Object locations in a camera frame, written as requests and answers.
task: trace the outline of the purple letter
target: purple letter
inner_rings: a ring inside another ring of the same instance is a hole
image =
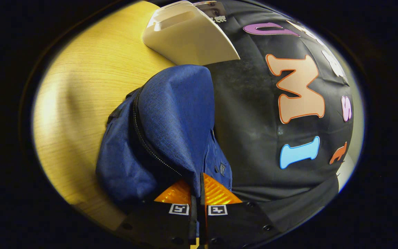
[[[298,34],[292,32],[291,30],[288,29],[283,29],[283,30],[258,30],[260,27],[278,27],[282,28],[281,25],[274,24],[272,22],[268,22],[266,24],[251,24],[251,25],[246,25],[244,27],[245,32],[253,34],[253,35],[295,35],[299,36]]]

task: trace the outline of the white plastic holder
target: white plastic holder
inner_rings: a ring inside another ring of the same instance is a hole
[[[142,41],[177,65],[203,66],[240,59],[221,28],[189,1],[156,10]]]

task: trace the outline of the black garment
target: black garment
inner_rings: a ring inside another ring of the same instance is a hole
[[[215,86],[215,133],[233,169],[233,192],[243,201],[259,201],[262,209],[281,231],[288,230],[321,210],[338,193],[336,172],[344,159],[330,165],[333,153],[351,141],[354,112],[345,122],[341,98],[353,102],[348,80],[337,76],[322,50],[329,49],[296,29],[292,18],[256,5],[221,0],[226,22],[218,25],[233,43],[240,60],[206,65]],[[273,22],[298,33],[294,35],[253,35],[243,27]],[[310,55],[319,76],[308,86],[323,96],[325,115],[279,119],[278,97],[290,92],[276,84],[289,75],[274,76],[265,56],[303,59]],[[314,160],[305,159],[281,169],[281,148],[310,143],[320,137]]]

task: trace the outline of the zipper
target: zipper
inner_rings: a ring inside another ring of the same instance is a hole
[[[147,152],[156,160],[158,160],[159,162],[161,162],[162,164],[164,164],[166,167],[170,168],[172,171],[176,172],[178,175],[182,176],[181,173],[179,173],[178,171],[176,171],[174,168],[172,168],[170,165],[168,165],[168,163],[166,163],[161,156],[159,156],[159,153],[155,151],[154,148],[152,148],[150,146],[150,143],[147,141],[147,139],[145,138],[143,129],[142,129],[142,125],[140,123],[140,121],[138,121],[139,119],[139,113],[138,113],[138,99],[139,96],[141,95],[142,89],[144,87],[139,88],[138,94],[136,94],[136,97],[134,98],[133,101],[133,123],[134,123],[134,129],[136,130],[138,137],[139,137],[139,141],[141,142],[141,144],[144,146],[145,150],[147,150]]]

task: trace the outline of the black fabric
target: black fabric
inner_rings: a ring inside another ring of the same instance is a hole
[[[353,102],[349,85],[334,74],[324,58],[322,50],[328,49],[286,22],[291,18],[249,3],[220,2],[226,9],[227,21],[218,25],[233,43],[240,60],[206,67],[215,86],[216,137],[233,169],[233,192],[244,201],[271,201],[310,191],[336,176],[342,160],[332,165],[329,160],[346,141],[350,143],[354,114],[344,122],[340,104],[343,95]],[[252,35],[243,30],[246,25],[265,22],[279,24],[300,37]],[[282,93],[295,95],[280,90],[276,84],[291,71],[274,76],[265,60],[267,54],[291,59],[311,56],[319,76],[308,87],[325,99],[323,118],[311,115],[281,123],[278,97]],[[304,145],[315,136],[320,137],[320,147],[314,160],[295,162],[286,169],[279,167],[284,145]]]
[[[200,175],[201,195],[197,199],[197,215],[199,221],[199,244],[204,245],[207,241],[206,211],[205,211],[205,182],[203,174]]]
[[[254,202],[226,205],[228,215],[207,216],[209,249],[255,248],[254,244],[276,237],[267,214]]]
[[[188,226],[188,242],[190,245],[196,244],[196,238],[199,234],[198,231],[198,212],[197,212],[197,204],[196,197],[194,195],[191,196],[191,205],[190,205],[190,224]]]
[[[325,207],[338,193],[338,187],[337,177],[332,176],[308,192],[282,200],[260,202],[259,206],[276,229],[286,232],[305,222]]]

